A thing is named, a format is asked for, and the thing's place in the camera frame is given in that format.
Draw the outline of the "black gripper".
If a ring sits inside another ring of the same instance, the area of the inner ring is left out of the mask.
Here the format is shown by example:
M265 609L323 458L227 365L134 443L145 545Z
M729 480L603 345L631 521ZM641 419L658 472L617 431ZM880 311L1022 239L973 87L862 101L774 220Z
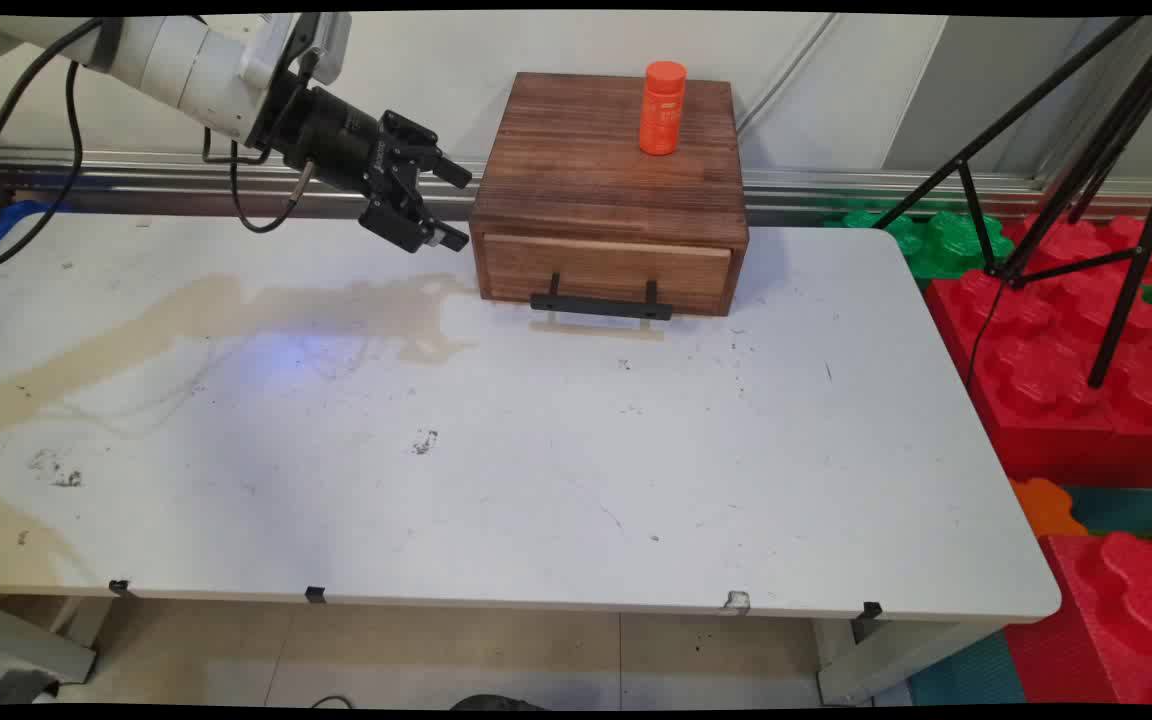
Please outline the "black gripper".
M311 161L314 177L365 197L389 190L385 173L393 161L433 173L457 190L473 179L444 154L429 127L393 109L370 118L325 88L308 88L297 76L273 81L256 118L256 149L279 152L285 165L296 170ZM420 202L410 199L371 200L361 214L361 227L411 253L425 247L460 252L470 243L467 232L435 219Z

